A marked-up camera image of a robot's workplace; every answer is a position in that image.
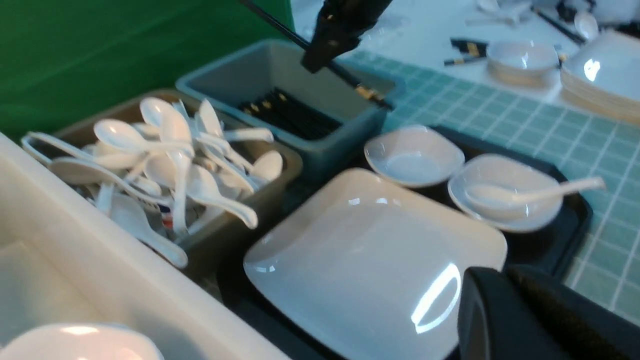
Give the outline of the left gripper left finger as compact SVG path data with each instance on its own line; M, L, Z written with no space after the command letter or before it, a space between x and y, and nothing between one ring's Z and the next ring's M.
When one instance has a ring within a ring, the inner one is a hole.
M500 271L464 272L457 333L462 360L564 360L566 352L537 321Z

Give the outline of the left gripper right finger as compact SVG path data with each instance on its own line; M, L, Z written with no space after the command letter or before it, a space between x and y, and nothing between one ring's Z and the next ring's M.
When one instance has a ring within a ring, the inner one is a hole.
M546 332L574 360L637 360L639 326L527 266L506 276Z

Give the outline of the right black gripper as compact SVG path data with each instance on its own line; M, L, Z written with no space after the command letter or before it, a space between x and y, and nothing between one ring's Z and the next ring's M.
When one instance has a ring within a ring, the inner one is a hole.
M336 57L357 48L361 36L375 27L390 4L390 0L325 0L302 66L317 73Z

